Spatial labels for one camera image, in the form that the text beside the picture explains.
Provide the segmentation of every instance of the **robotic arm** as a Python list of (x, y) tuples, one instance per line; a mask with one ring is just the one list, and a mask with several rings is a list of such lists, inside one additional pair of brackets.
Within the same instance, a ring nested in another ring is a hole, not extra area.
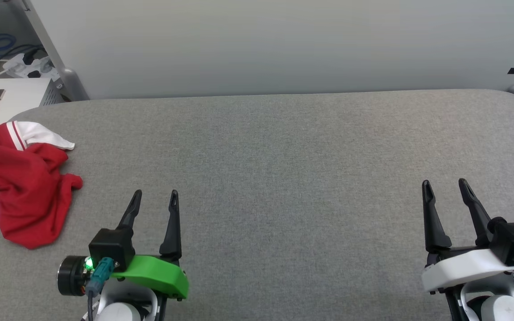
[[(102, 228), (88, 245), (90, 256), (67, 256), (57, 272), (62, 295), (88, 296), (92, 321), (163, 321), (168, 299), (181, 301), (189, 282), (179, 266), (182, 257), (178, 192), (170, 197), (170, 219), (159, 255), (136, 255), (132, 246), (134, 218), (141, 191), (134, 193), (114, 230)], [(100, 294), (98, 305), (92, 299)]]
[[(514, 223), (491, 219), (465, 179), (459, 179), (459, 189), (477, 239), (475, 246), (453, 248), (437, 215), (430, 182), (422, 183), (428, 252), (424, 288), (445, 294), (453, 321), (514, 320)], [(477, 296), (480, 292), (492, 295)]]

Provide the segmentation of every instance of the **white fabric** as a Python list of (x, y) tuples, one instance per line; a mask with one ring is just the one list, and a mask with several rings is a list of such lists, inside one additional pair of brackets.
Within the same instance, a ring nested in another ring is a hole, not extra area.
[(66, 150), (72, 150), (75, 147), (74, 143), (65, 140), (39, 123), (8, 122), (5, 126), (17, 150), (25, 150), (29, 145), (36, 143), (47, 143)]
[(69, 142), (63, 137), (51, 132), (45, 126), (34, 122), (15, 122), (17, 130), (23, 141), (27, 144), (25, 147), (35, 143), (47, 143), (55, 146), (56, 148), (73, 150), (75, 144)]

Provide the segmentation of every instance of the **teal connector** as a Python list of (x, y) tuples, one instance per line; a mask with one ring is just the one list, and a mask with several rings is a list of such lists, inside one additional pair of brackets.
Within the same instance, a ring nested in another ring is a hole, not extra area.
[(100, 292), (102, 292), (104, 283), (110, 278), (113, 271), (114, 260), (111, 258), (102, 258), (90, 276), (90, 281), (88, 281), (86, 287), (84, 287), (87, 295), (96, 297)]

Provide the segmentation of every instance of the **gray fabric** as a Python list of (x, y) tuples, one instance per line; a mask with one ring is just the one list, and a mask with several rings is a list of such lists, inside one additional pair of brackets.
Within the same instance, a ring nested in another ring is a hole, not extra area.
[(77, 320), (55, 273), (114, 227), (135, 189), (138, 253), (155, 254), (179, 191), (186, 301), (168, 321), (448, 320), (420, 275), (421, 183), (454, 245), (475, 239), (465, 177), (492, 217), (514, 221), (514, 96), (489, 90), (97, 100), (36, 108), (77, 144), (83, 177), (59, 240), (34, 251), (0, 235), (0, 320)]

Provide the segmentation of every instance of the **red and white shirt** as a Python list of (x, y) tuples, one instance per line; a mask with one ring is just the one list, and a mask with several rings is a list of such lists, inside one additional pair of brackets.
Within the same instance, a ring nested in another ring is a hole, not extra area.
[(34, 122), (0, 124), (0, 229), (26, 248), (59, 236), (82, 179), (59, 166), (75, 144)]

